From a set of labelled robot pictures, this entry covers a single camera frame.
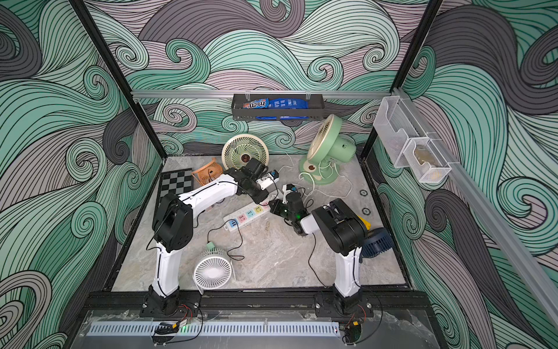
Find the metal frame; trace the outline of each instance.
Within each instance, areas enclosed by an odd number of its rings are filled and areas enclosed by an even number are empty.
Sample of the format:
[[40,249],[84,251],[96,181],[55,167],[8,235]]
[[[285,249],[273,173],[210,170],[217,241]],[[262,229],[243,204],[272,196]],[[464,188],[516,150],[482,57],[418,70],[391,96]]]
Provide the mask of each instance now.
[[128,81],[124,77],[124,74],[122,74],[120,67],[116,63],[116,59],[114,59],[114,56],[110,53],[110,49],[107,45],[107,42],[104,40],[103,35],[101,35],[101,32],[99,31],[99,28],[93,21],[91,14],[89,13],[87,7],[85,6],[85,3],[83,2],[83,0],[69,0],[69,1],[76,15],[78,16],[81,24],[85,28],[85,31],[87,32],[91,41],[97,48],[99,55],[107,65],[107,68],[110,74],[112,75],[112,77],[114,78],[114,81],[116,81],[118,88],[122,91],[122,94],[124,94],[124,97],[126,98],[128,104],[130,105],[130,108],[132,109],[134,115],[136,115],[136,118],[138,119],[139,123],[142,125],[147,136],[153,143],[155,149],[157,150],[157,153],[162,159],[166,159],[167,153],[163,148],[161,141],[155,134],[153,127],[151,127],[149,119],[147,118],[147,115],[145,114],[145,111],[143,110],[142,106],[139,103],[136,103],[134,101],[131,94],[132,88],[128,84]]
[[422,44],[426,40],[428,31],[430,30],[430,27],[434,22],[434,18],[436,18],[436,15],[438,14],[438,10],[440,9],[440,6],[442,5],[443,1],[444,0],[430,0],[428,5],[426,6],[426,9],[420,20],[420,23],[416,29],[415,35],[411,40],[411,45],[409,46],[407,53],[405,53],[405,57],[403,58],[403,63],[401,64],[399,70],[397,71],[397,75],[393,80],[393,84],[391,85],[390,91],[393,91],[393,89],[400,88],[401,86],[403,86],[403,83],[407,78],[407,74],[409,73],[409,70],[411,70],[413,63],[415,62],[416,56],[418,55],[422,47]]
[[233,98],[234,94],[321,94],[330,99],[382,99],[390,94],[388,91],[341,91],[341,90],[132,90],[135,99],[144,98]]
[[[298,311],[301,313],[316,314],[316,317],[331,318],[332,321],[346,321],[345,317],[334,312],[327,312],[326,307],[316,307],[322,299],[331,299],[334,294],[333,287],[328,288],[290,288],[290,289],[256,289],[256,290],[213,290],[204,292],[203,297],[195,290],[179,292],[181,304],[199,303],[204,314],[227,315],[234,311]],[[75,326],[68,333],[64,349],[69,348],[90,310],[136,310],[140,311],[145,299],[144,292],[92,292],[85,301],[79,313]],[[415,309],[424,310],[436,336],[441,349],[448,349],[444,333],[436,319],[428,295],[420,291],[393,290],[384,287],[369,287],[363,290],[363,299],[371,303],[372,309],[396,310]]]
[[401,269],[401,273],[403,274],[403,278],[405,279],[405,283],[401,285],[397,285],[399,288],[410,288],[412,287],[411,282],[409,280],[409,270],[407,269],[407,265],[405,264],[405,260],[403,259],[403,254],[401,253],[401,249],[399,248],[399,243],[395,238],[395,234],[393,233],[393,229],[391,227],[391,223],[389,222],[389,218],[387,217],[386,210],[382,205],[382,201],[380,200],[380,196],[378,191],[376,190],[376,185],[372,180],[372,175],[370,172],[370,167],[366,163],[365,160],[359,159],[360,169],[364,174],[364,178],[366,178],[366,183],[368,183],[368,188],[370,189],[370,193],[372,199],[374,199],[374,204],[378,210],[380,215],[380,219],[382,220],[382,224],[384,228],[389,232],[391,235],[391,239],[393,240],[393,253],[395,254],[395,258],[397,259],[397,263],[399,264],[399,269]]
[[112,290],[112,286],[114,286],[114,282],[116,281],[118,273],[120,272],[120,268],[122,267],[122,264],[124,263],[124,259],[126,258],[126,254],[128,254],[128,250],[130,249],[130,245],[132,244],[132,240],[134,240],[134,236],[136,235],[138,227],[140,226],[141,219],[143,217],[145,209],[147,208],[147,204],[149,203],[149,200],[151,199],[151,196],[153,195],[153,191],[155,190],[155,187],[159,182],[159,175],[163,171],[164,166],[165,166],[165,163],[162,162],[161,165],[159,166],[159,169],[157,170],[157,175],[154,177],[153,183],[151,183],[151,187],[149,189],[149,192],[148,192],[147,196],[145,197],[145,199],[143,200],[141,208],[139,209],[138,215],[136,216],[136,218],[134,219],[134,222],[132,223],[132,226],[130,227],[130,232],[128,233],[128,236],[126,237],[126,240],[124,241],[124,245],[122,245],[122,248],[120,249],[120,252],[118,253],[118,257],[116,257],[116,260],[114,261],[114,264],[112,266],[112,270],[110,271],[110,274],[108,275],[107,281],[105,282],[105,285],[103,287],[103,291],[110,291],[110,290]]

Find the white cable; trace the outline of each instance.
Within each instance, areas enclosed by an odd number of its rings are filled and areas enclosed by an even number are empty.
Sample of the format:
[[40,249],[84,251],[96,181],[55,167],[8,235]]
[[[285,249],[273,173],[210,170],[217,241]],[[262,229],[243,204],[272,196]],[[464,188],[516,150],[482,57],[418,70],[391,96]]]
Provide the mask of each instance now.
[[304,196],[308,196],[308,197],[309,197],[310,194],[312,194],[314,191],[316,191],[316,192],[319,192],[319,193],[324,194],[325,196],[327,196],[327,197],[329,197],[329,198],[340,198],[340,199],[344,199],[344,198],[349,197],[350,192],[353,190],[353,183],[347,178],[347,176],[342,176],[342,175],[340,175],[340,174],[339,174],[339,171],[337,171],[337,165],[335,165],[335,164],[333,164],[333,165],[334,165],[334,168],[335,168],[335,172],[337,172],[337,175],[340,176],[340,177],[344,177],[344,178],[347,180],[347,182],[349,182],[349,184],[350,184],[349,192],[348,192],[345,196],[343,196],[343,197],[335,196],[335,195],[327,195],[326,193],[322,192],[321,190],[316,189],[316,183],[314,182],[314,177],[312,177],[312,175],[311,175],[310,173],[308,173],[308,172],[301,172],[301,173],[299,174],[299,179],[302,179],[302,178],[301,178],[301,175],[307,174],[307,175],[310,177],[310,179],[312,180],[312,191],[309,192],[308,194],[305,194]]
[[294,162],[294,161],[292,161],[292,158],[291,158],[291,156],[290,156],[290,155],[289,155],[289,154],[288,154],[287,152],[285,152],[285,154],[286,154],[286,155],[288,156],[288,158],[289,158],[289,159],[291,159],[291,163],[292,163],[292,166],[288,166],[288,165],[283,165],[283,167],[282,167],[282,168],[280,168],[280,169],[279,169],[279,171],[277,171],[277,173],[281,172],[281,170],[282,170],[283,168],[285,168],[285,167],[288,167],[288,168],[290,168],[290,169],[292,169],[292,168],[294,168],[294,167],[295,167],[295,162]]
[[328,167],[329,167],[329,168],[331,167],[331,161],[330,161],[330,162],[328,163],[328,165],[325,166],[325,167],[321,167],[320,164],[318,164],[318,173],[320,174],[320,177],[322,177],[323,179],[327,179],[327,178],[330,178],[331,176],[333,176],[333,171],[331,171],[331,174],[330,174],[329,176],[327,176],[327,177],[324,177],[324,176],[321,174],[321,170],[322,170],[322,169],[326,169],[326,168],[328,168]]

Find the yellow connector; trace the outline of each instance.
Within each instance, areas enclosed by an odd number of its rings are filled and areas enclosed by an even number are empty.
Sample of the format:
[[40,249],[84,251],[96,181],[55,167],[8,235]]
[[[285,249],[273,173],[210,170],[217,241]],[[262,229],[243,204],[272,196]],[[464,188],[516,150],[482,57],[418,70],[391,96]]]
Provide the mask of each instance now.
[[369,231],[370,228],[372,228],[372,225],[370,223],[368,223],[368,221],[364,218],[362,218],[361,216],[358,216],[358,218],[360,218],[360,220],[364,223],[364,225],[366,226],[366,230]]

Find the clear plastic holder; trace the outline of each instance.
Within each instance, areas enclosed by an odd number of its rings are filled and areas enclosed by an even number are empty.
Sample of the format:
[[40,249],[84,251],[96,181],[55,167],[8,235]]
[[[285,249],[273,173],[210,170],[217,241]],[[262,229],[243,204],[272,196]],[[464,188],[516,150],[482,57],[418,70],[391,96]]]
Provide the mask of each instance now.
[[409,139],[403,154],[419,183],[439,183],[451,171],[451,167],[444,164],[445,160],[431,147],[429,137]]
[[396,168],[408,167],[403,156],[409,139],[418,137],[418,133],[401,109],[399,96],[384,97],[376,113],[374,128],[378,137]]

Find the white power strip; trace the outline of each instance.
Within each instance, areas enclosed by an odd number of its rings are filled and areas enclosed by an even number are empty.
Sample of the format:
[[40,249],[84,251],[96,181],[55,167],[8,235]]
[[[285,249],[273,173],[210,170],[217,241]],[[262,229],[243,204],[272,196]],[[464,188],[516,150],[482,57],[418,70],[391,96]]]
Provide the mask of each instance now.
[[[268,203],[271,199],[275,198],[275,195],[275,193],[272,193],[260,204],[257,204],[255,202],[247,204],[243,208],[223,217],[223,220],[227,222],[227,224],[225,224],[225,229],[229,231],[236,229],[237,224],[239,228],[242,228],[257,220],[258,218],[263,217],[270,211]],[[281,199],[282,196],[283,195],[281,195],[280,193],[278,195],[278,199]]]

